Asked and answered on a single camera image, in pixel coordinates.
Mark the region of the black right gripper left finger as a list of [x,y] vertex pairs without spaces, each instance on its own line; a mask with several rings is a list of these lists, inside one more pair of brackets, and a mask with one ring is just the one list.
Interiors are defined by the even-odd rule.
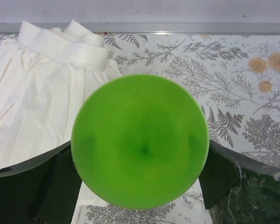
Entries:
[[0,224],[69,224],[81,187],[70,142],[0,169]]

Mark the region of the green plastic wine glass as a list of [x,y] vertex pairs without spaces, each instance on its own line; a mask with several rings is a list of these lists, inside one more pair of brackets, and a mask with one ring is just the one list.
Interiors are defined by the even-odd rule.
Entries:
[[75,168],[98,197],[152,209],[185,193],[199,177],[210,134],[201,106],[170,79],[135,74],[94,91],[71,136]]

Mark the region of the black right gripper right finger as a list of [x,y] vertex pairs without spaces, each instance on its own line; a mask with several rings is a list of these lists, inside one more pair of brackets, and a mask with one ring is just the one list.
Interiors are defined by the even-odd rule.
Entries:
[[199,176],[215,224],[280,224],[280,168],[214,141]]

